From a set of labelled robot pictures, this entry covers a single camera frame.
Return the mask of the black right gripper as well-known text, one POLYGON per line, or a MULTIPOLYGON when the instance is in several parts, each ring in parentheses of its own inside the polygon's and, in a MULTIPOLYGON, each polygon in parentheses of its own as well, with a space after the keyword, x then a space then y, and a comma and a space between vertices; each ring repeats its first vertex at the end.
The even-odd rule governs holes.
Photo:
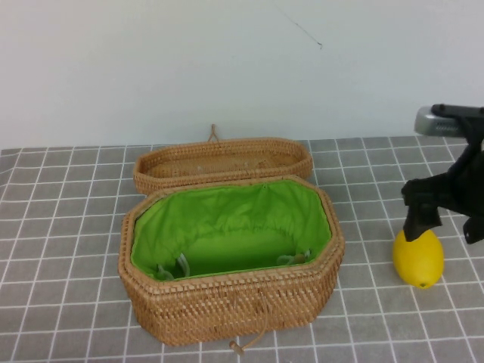
POLYGON ((403 226, 407 241, 417 240, 426 231, 442 225, 439 208, 470 217, 464 223, 467 244, 484 239, 483 118, 459 117, 456 122, 467 140, 462 155, 447 172, 407 181, 402 188, 408 207, 403 226))

